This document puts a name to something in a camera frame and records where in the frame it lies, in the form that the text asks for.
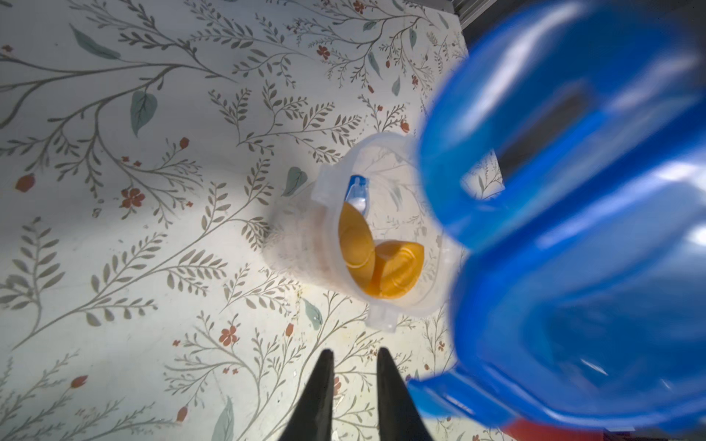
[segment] floral tablecloth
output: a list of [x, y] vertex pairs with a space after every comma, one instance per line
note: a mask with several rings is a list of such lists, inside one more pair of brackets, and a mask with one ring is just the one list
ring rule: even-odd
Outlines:
[[444, 312], [367, 330], [268, 269], [268, 215], [465, 54], [404, 0], [0, 0], [0, 440], [276, 440], [327, 347], [334, 440], [377, 439], [378, 348], [448, 369]]

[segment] blue container lid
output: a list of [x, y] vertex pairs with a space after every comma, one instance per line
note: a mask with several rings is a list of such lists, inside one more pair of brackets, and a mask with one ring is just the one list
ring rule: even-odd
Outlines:
[[[583, 0], [473, 50], [421, 138], [432, 210], [473, 250], [449, 307], [459, 363], [409, 384], [423, 412], [671, 431], [706, 415], [701, 63], [677, 32]], [[474, 200], [463, 180], [492, 149], [506, 190]]]

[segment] clear plastic container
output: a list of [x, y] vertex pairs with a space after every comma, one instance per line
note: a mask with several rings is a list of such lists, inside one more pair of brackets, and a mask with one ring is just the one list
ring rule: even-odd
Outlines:
[[[315, 284], [368, 303], [366, 324], [394, 331], [401, 314], [424, 317], [448, 297], [462, 249], [444, 236], [429, 212], [412, 165], [413, 138], [392, 133], [370, 136], [337, 164], [321, 167], [318, 178], [275, 208], [272, 230], [265, 242], [265, 260], [301, 282]], [[338, 219], [350, 176], [369, 181], [366, 220], [376, 243], [413, 241], [424, 245], [424, 268], [414, 288], [401, 298], [365, 294], [354, 282], [341, 254]]]

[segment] green leaf print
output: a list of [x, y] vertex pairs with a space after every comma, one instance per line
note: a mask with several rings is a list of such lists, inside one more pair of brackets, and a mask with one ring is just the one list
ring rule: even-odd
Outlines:
[[306, 305], [304, 312], [306, 313], [306, 316], [311, 320], [311, 324], [313, 325], [314, 330], [318, 331], [318, 328], [321, 327], [321, 323], [323, 323], [323, 318], [321, 318], [321, 312], [318, 310], [317, 307], [309, 303], [305, 298], [302, 299], [304, 301], [304, 305]]
[[78, 43], [78, 45], [85, 49], [87, 52], [109, 60], [120, 59], [120, 53], [115, 52], [112, 49], [108, 49], [105, 46], [101, 46], [100, 44], [96, 43], [93, 38], [87, 36], [72, 25], [69, 26], [71, 26], [73, 36], [76, 37], [76, 42]]
[[368, 52], [368, 61], [370, 62], [370, 66], [372, 66], [375, 72], [377, 72], [378, 77], [382, 78], [383, 76], [380, 75], [380, 66], [378, 66], [378, 62], [375, 60], [375, 56], [372, 51]]
[[91, 313], [86, 313], [86, 321], [91, 326], [100, 326], [100, 321]]
[[287, 186], [282, 196], [293, 195], [294, 192], [306, 182], [307, 178], [306, 172], [302, 171], [299, 167], [290, 168], [287, 172]]
[[441, 14], [439, 14], [439, 19], [441, 20], [441, 22], [442, 22], [442, 24], [444, 25], [444, 27], [445, 27], [446, 29], [448, 29], [448, 23], [446, 22], [446, 20], [443, 19], [443, 17], [441, 16]]
[[400, 94], [400, 77], [397, 77], [397, 81], [393, 83], [393, 93], [395, 96], [398, 96]]
[[228, 397], [228, 402], [216, 421], [213, 428], [211, 441], [232, 441], [233, 440], [233, 403]]
[[138, 90], [133, 93], [132, 104], [130, 105], [130, 123], [132, 124], [133, 133], [137, 136], [137, 132], [150, 122], [157, 111], [157, 97]]

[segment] orange object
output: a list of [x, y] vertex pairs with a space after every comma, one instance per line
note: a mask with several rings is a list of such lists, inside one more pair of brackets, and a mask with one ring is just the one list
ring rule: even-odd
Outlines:
[[341, 210], [338, 241], [348, 272], [361, 289], [367, 288], [375, 269], [375, 242], [365, 218], [349, 203]]
[[375, 270], [365, 292], [373, 297], [399, 298], [419, 280], [424, 246], [416, 242], [386, 241], [375, 247]]

